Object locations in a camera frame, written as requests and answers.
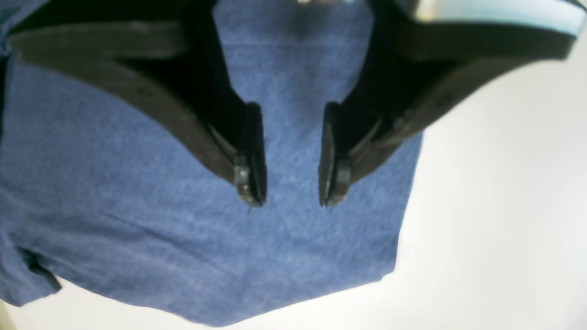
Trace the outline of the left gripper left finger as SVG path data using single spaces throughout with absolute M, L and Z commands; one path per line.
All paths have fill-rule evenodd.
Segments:
M 16 25 L 18 59 L 124 100 L 248 205 L 266 204 L 261 108 L 233 90 L 215 0 L 51 0 Z

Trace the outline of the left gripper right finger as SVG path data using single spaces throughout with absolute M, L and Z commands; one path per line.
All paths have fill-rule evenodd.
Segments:
M 563 60 L 576 0 L 370 0 L 373 30 L 356 86 L 324 112 L 319 202 L 332 207 L 412 136 L 485 84 Z

